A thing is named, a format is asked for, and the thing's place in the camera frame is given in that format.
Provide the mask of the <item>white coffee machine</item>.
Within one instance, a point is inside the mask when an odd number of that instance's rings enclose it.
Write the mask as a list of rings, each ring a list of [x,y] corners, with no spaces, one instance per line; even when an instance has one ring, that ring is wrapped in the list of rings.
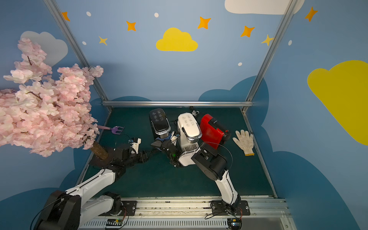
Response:
[[[202,137],[199,124],[191,113],[183,113],[178,116],[177,127],[179,132],[179,146],[182,154],[179,163],[186,167],[195,164],[192,157],[199,148],[198,141]]]

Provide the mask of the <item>black coffee machine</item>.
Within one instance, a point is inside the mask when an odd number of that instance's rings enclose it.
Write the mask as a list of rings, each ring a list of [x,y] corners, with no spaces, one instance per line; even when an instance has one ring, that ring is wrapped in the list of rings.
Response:
[[[163,109],[157,108],[149,112],[149,120],[154,140],[163,140],[170,136],[171,126]]]

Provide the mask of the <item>red coffee machine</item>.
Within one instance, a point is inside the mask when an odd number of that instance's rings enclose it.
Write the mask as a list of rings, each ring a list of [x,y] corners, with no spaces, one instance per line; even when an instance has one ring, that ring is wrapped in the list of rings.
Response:
[[[202,141],[214,149],[218,149],[220,145],[223,145],[231,137],[231,132],[210,114],[205,114],[202,117],[200,129]]]

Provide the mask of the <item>blue grey cleaning cloth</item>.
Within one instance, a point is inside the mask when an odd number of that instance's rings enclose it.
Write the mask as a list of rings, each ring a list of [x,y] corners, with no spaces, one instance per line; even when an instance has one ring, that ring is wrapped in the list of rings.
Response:
[[[153,148],[158,149],[159,151],[165,150],[168,148],[168,146],[171,144],[172,140],[171,139],[160,139],[160,138],[156,138],[155,141],[153,143],[151,143],[150,145]]]

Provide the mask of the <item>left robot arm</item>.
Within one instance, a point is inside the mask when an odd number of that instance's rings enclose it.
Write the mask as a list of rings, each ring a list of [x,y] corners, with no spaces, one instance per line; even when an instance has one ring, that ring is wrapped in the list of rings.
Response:
[[[92,197],[118,181],[128,167],[148,161],[149,154],[144,150],[139,151],[138,147],[138,144],[125,144],[122,148],[106,148],[101,153],[94,153],[90,164],[99,167],[100,171],[73,188],[53,192],[29,228],[77,230],[101,214],[127,215],[120,195],[106,192],[95,200]]]

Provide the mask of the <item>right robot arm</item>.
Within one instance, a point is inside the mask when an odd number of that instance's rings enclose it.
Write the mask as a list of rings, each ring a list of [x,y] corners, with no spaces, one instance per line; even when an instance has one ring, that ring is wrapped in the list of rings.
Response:
[[[160,142],[159,149],[166,153],[175,167],[196,165],[209,179],[215,181],[225,208],[237,209],[240,195],[231,182],[227,160],[215,148],[204,142],[201,145],[190,145],[188,151],[180,151],[173,141],[164,140]]]

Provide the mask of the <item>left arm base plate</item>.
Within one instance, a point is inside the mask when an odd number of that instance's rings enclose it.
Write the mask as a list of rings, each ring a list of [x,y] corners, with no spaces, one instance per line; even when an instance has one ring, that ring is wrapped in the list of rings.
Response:
[[[114,201],[111,210],[100,216],[134,216],[136,208],[136,200],[122,200],[120,203]]]

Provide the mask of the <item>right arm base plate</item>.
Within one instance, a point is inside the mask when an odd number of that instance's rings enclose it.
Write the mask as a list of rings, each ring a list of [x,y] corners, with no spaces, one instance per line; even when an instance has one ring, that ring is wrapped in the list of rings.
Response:
[[[246,200],[236,201],[233,205],[229,205],[222,200],[213,200],[210,202],[210,208],[216,215],[235,215],[250,216],[250,207]]]

